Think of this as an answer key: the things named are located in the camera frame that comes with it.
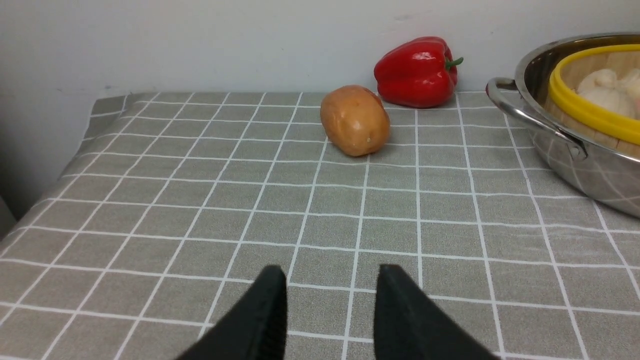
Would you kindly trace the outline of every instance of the yellow rim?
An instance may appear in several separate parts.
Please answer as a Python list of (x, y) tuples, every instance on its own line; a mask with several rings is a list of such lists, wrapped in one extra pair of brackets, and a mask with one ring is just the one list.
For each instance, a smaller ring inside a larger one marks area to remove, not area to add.
[(595, 47), (565, 57), (551, 73), (549, 96), (567, 115), (581, 123), (609, 136), (640, 145), (640, 121), (611, 112), (585, 100), (569, 89), (560, 76), (563, 68), (571, 61), (590, 55), (620, 51), (640, 51), (640, 44)]

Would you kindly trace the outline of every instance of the pot handle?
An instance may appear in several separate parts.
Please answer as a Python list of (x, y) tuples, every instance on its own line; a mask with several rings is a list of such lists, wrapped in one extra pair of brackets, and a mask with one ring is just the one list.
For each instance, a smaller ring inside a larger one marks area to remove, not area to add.
[(584, 160), (587, 158), (587, 151), (585, 150), (582, 141), (565, 133), (555, 125), (536, 118), (535, 116), (527, 113), (524, 109), (516, 108), (502, 94), (501, 90), (518, 91), (516, 81), (509, 78), (493, 78), (487, 82), (485, 92), (489, 97), (489, 100), (491, 100), (491, 102), (494, 103), (500, 111), (514, 119), (517, 119), (532, 131), (539, 131), (552, 135), (558, 140), (564, 142), (569, 146), (569, 151), (571, 152), (574, 160)]

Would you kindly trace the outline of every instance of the gray checkered tablecloth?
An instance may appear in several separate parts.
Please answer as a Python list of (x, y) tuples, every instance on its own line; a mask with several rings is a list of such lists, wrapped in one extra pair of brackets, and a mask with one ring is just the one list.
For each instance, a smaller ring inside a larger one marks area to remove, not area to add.
[(380, 263), (503, 359), (640, 358), (640, 220), (559, 180), (484, 93), (388, 106), (389, 144), (357, 159), (322, 97), (99, 100), (0, 243), (0, 359), (169, 360), (270, 263), (289, 360), (373, 359)]

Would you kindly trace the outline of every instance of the potato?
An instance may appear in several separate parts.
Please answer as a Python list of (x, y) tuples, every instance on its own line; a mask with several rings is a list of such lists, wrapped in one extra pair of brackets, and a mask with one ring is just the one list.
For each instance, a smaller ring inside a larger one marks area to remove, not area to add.
[(360, 85), (327, 94), (320, 105), (320, 119), (329, 141), (354, 157), (379, 151), (391, 130), (380, 98)]

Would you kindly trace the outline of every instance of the pot rim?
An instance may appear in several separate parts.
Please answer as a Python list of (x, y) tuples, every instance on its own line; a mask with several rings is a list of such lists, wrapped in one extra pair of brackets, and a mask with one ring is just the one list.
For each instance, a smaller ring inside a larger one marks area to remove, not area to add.
[(572, 42), (579, 42), (581, 40), (587, 40), (587, 39), (597, 39), (597, 38), (607, 38), (607, 37), (616, 37), (616, 36), (629, 36), (629, 35), (637, 35), (640, 36), (640, 32), (637, 31), (619, 31), (619, 32), (610, 32), (610, 33), (593, 33), (593, 34), (588, 34), (588, 35), (579, 35), (576, 37), (568, 37), (568, 38), (563, 38), (560, 40), (556, 40), (553, 42), (549, 42), (547, 44), (544, 44), (542, 46), (537, 47), (536, 49), (530, 51), (529, 53), (527, 53), (519, 62), (518, 65), (516, 66), (516, 70), (515, 70), (515, 83), (516, 83), (516, 87), (518, 88), (518, 92), (520, 93), (520, 96), (522, 96), (522, 99), (526, 102), (526, 104), (537, 113), (537, 115), (539, 115), (539, 117), (543, 118), (544, 120), (546, 120), (547, 122), (553, 124), (554, 126), (558, 127), (559, 129), (563, 130), (564, 132), (568, 133), (569, 135), (572, 135), (573, 137), (579, 139), (582, 142), (586, 142), (588, 143), (590, 146), (592, 147), (597, 147), (600, 150), (603, 151), (607, 151), (610, 152), (612, 154), (615, 154), (617, 156), (621, 156), (623, 158), (635, 161), (637, 163), (640, 163), (640, 158), (634, 158), (631, 157), (629, 155), (626, 154), (622, 154), (619, 151), (617, 151), (616, 149), (611, 149), (609, 147), (605, 147), (599, 143), (596, 143), (594, 141), (592, 141), (591, 139), (585, 138), (582, 134), (577, 133), (576, 131), (574, 131), (573, 129), (570, 129), (564, 125), (562, 125), (562, 123), (560, 123), (559, 121), (556, 120), (556, 118), (551, 115), (547, 110), (544, 109), (544, 107), (542, 105), (540, 105), (531, 95), (531, 93), (529, 92), (529, 89), (527, 89), (527, 85), (525, 84), (524, 81), (524, 75), (525, 75), (525, 71), (527, 70), (527, 67), (529, 66), (529, 64), (536, 59), (539, 55), (559, 46), (559, 45), (564, 45), (564, 44), (569, 44)]

